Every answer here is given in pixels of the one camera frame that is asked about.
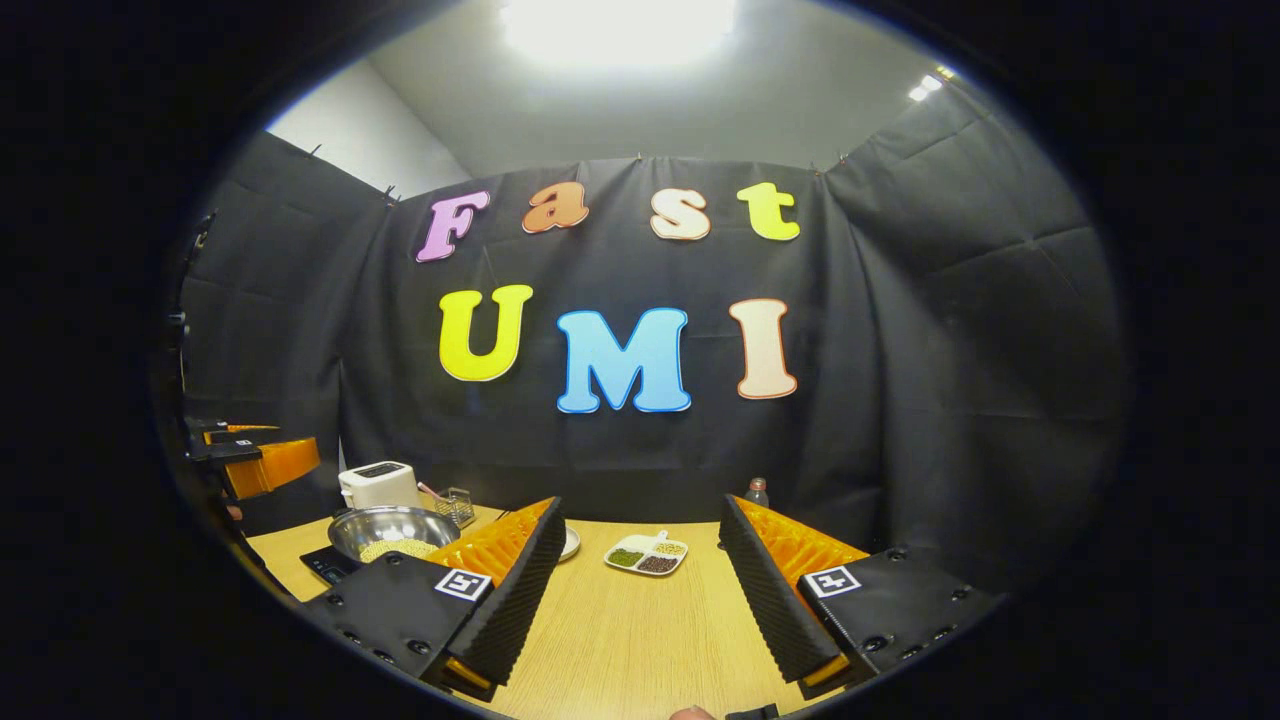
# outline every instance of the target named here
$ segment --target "white divided plate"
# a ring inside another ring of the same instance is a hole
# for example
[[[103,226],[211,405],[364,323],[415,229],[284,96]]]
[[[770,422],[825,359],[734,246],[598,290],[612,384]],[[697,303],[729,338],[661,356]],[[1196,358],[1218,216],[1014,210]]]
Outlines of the white divided plate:
[[[666,553],[666,552],[654,552],[654,550],[653,550],[654,546],[657,546],[660,542],[666,542],[666,543],[680,546],[680,547],[685,548],[685,552],[681,552],[680,555],[669,555],[669,553]],[[643,553],[643,556],[640,557],[640,560],[636,560],[635,565],[631,565],[631,566],[618,565],[617,562],[609,562],[609,555],[613,555],[614,550],[626,550],[626,551],[630,551],[630,552],[640,552],[640,553]],[[667,539],[667,530],[663,530],[663,532],[658,533],[657,536],[627,536],[627,537],[620,539],[613,547],[611,547],[608,550],[608,552],[604,553],[604,564],[608,565],[608,566],[611,566],[611,568],[617,568],[618,570],[628,570],[631,573],[639,573],[641,575],[659,575],[660,577],[660,575],[669,575],[669,574],[675,573],[676,568],[680,568],[680,564],[684,562],[685,557],[687,557],[687,556],[689,556],[689,546],[685,544],[685,543],[682,543],[682,542],[680,542],[680,541]],[[650,559],[650,557],[662,557],[662,559],[666,559],[666,560],[675,560],[676,564],[672,565],[671,569],[667,570],[667,571],[664,571],[664,573],[653,573],[653,571],[649,571],[649,570],[640,570],[640,565],[644,564],[644,561],[648,560],[648,559]]]
[[[561,560],[568,560],[581,547],[582,538],[577,537],[577,530],[564,525],[564,550],[561,551]]]

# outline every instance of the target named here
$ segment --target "stainless steel bowl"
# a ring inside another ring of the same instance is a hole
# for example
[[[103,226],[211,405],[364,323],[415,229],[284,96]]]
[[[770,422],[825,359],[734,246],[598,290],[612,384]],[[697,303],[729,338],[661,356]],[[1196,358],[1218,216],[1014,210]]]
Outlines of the stainless steel bowl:
[[[462,532],[444,515],[403,505],[352,510],[329,524],[329,542],[357,562],[360,551],[378,541],[412,538],[444,547],[460,537]]]

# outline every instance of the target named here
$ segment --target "toaster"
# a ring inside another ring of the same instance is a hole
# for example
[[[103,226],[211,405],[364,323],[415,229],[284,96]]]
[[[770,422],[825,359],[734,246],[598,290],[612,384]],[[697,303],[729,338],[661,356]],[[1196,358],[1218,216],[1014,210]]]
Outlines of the toaster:
[[[422,506],[417,498],[417,479],[413,477],[413,468],[403,462],[383,460],[346,470],[338,474],[338,486],[347,507]]]

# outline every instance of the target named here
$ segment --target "black fabric backdrop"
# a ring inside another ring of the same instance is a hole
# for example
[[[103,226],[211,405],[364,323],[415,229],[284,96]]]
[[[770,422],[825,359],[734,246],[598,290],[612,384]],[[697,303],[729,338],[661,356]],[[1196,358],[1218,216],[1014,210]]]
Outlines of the black fabric backdrop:
[[[250,534],[337,507],[340,427],[348,465],[406,461],[433,487],[499,507],[561,495],[581,519],[710,520],[721,493],[763,475],[791,516],[868,550],[937,548],[952,571],[1004,589],[1064,547],[1107,477],[1126,378],[1102,245],[1050,160],[963,87],[933,94],[822,174],[596,160],[388,208],[264,138],[233,177],[184,295],[188,391],[207,413],[316,434],[325,459],[247,502]],[[570,179],[586,187],[590,215],[525,233],[534,192]],[[783,218],[801,233],[790,242],[755,234],[735,197],[764,181],[795,196]],[[234,190],[253,183],[256,193]],[[664,187],[707,197],[708,237],[650,231],[649,201]],[[493,200],[456,252],[416,263],[430,205],[477,190]],[[472,323],[472,350],[485,352],[489,293],[512,283],[534,288],[515,366],[488,383],[451,378],[439,299],[485,296]],[[727,310],[753,297],[790,306],[783,345],[800,384],[788,397],[736,393],[742,343]],[[692,406],[559,413],[556,319],[596,310],[625,342],[657,306],[689,314]]]

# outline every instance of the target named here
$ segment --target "wire basket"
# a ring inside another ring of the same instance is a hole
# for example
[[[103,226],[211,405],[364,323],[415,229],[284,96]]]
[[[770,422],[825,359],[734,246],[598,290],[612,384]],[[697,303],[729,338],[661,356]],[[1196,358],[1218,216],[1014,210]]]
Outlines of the wire basket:
[[[462,488],[448,488],[435,498],[435,511],[444,515],[458,529],[466,528],[476,519],[475,507],[471,505],[471,493]]]

